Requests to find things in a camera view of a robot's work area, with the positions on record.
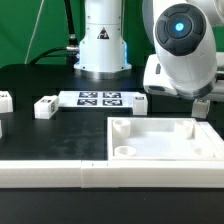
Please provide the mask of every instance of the green background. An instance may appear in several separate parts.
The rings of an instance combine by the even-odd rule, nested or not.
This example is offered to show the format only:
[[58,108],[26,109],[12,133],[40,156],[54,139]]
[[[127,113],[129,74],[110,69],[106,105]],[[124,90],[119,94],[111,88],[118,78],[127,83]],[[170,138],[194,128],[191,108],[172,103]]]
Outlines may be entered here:
[[[41,0],[1,0],[0,67],[23,64]],[[84,36],[84,0],[71,0],[73,20],[79,40]],[[141,66],[153,52],[142,21],[142,0],[125,1],[124,40],[128,44],[128,61]],[[224,51],[224,28],[214,29],[217,50]],[[54,47],[68,44],[68,29],[63,0],[46,0],[32,45],[29,61]],[[39,63],[64,64],[64,58],[42,59]]]

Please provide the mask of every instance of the white block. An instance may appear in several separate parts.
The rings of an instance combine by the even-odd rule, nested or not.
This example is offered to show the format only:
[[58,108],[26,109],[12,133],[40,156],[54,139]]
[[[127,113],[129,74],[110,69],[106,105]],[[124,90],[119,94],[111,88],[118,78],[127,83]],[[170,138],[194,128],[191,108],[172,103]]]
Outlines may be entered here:
[[59,98],[57,96],[44,96],[34,104],[36,119],[50,119],[58,110]]
[[0,91],[0,113],[13,112],[12,97],[8,91]]
[[209,112],[210,100],[197,99],[193,103],[191,117],[205,119]]
[[147,115],[148,112],[148,100],[146,94],[134,94],[133,95],[133,115]]

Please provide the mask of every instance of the black table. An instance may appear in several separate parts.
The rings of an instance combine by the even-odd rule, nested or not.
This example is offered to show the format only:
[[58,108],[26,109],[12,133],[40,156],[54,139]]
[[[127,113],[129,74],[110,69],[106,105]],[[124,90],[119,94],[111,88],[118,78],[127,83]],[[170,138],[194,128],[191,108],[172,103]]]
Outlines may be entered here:
[[[0,114],[0,160],[106,160],[108,116],[130,110],[60,110],[35,120],[33,104],[61,90],[139,91],[144,68],[118,80],[93,81],[55,65],[10,65],[0,70],[0,90],[14,112]],[[149,96],[149,117],[190,117],[192,102]],[[212,103],[209,123],[224,136],[222,103]],[[223,223],[223,189],[0,189],[0,223]]]

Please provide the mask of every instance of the white tray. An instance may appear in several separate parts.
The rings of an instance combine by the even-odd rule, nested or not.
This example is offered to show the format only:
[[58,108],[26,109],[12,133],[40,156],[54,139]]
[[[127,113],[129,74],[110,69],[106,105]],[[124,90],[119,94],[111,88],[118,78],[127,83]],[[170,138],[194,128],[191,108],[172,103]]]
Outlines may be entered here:
[[[125,119],[131,122],[128,138],[113,135],[113,121]],[[190,138],[175,131],[176,122],[192,122]],[[210,128],[203,128],[195,119],[170,118],[108,118],[108,160],[222,160],[223,150],[209,137]],[[119,146],[134,147],[136,154],[115,155]]]

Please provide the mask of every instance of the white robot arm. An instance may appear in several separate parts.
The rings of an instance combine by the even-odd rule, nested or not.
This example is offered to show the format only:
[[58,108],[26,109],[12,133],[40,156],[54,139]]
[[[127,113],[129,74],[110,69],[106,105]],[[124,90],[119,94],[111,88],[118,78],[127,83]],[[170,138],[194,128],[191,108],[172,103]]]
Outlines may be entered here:
[[224,54],[216,52],[212,31],[224,25],[224,1],[144,0],[143,18],[156,50],[145,70],[146,92],[224,101],[224,82],[217,80]]

